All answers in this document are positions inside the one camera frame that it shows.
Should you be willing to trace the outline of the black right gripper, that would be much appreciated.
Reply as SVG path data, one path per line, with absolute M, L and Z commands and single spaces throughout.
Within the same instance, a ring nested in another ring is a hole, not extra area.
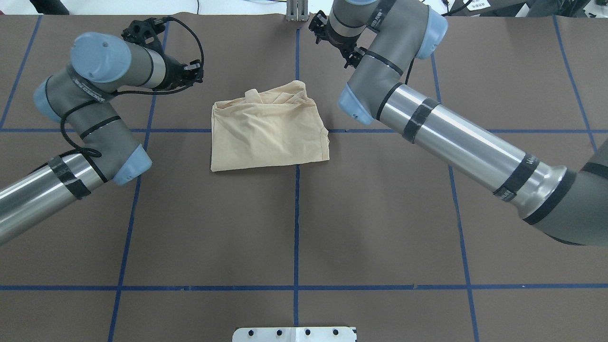
M 357 35 L 347 37 L 336 32 L 333 28 L 325 29 L 325 39 L 339 50 L 345 60 L 360 60 L 362 58 L 361 52 L 357 50 L 357 42 L 360 36 L 360 32 Z

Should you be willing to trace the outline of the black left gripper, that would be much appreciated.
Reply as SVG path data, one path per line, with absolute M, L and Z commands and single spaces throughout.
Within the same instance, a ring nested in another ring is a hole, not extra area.
M 165 56 L 164 90 L 174 90 L 178 87 L 200 84 L 204 78 L 204 63 L 193 60 L 189 64 L 178 62 L 173 57 Z

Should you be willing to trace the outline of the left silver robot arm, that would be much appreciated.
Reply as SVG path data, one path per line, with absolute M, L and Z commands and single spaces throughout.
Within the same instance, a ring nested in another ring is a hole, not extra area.
M 71 149 L 1 191 L 1 243 L 91 195 L 108 181 L 124 185 L 152 166 L 111 100 L 172 95 L 202 81 L 204 57 L 189 64 L 165 54 L 154 32 L 119 38 L 78 36 L 70 60 L 39 85 L 38 110 L 59 123 Z

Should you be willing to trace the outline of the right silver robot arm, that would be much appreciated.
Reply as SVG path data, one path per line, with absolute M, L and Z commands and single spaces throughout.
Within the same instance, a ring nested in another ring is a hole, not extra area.
M 355 69 L 337 101 L 344 113 L 388 126 L 513 205 L 550 238 L 606 247 L 606 144 L 579 171 L 547 165 L 400 81 L 413 60 L 432 55 L 448 27 L 446 17 L 418 0 L 335 0 L 309 29 Z

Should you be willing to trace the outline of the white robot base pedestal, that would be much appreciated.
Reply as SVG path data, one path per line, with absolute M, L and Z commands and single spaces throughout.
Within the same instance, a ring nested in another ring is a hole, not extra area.
M 356 342 L 356 328 L 347 326 L 242 327 L 233 342 Z

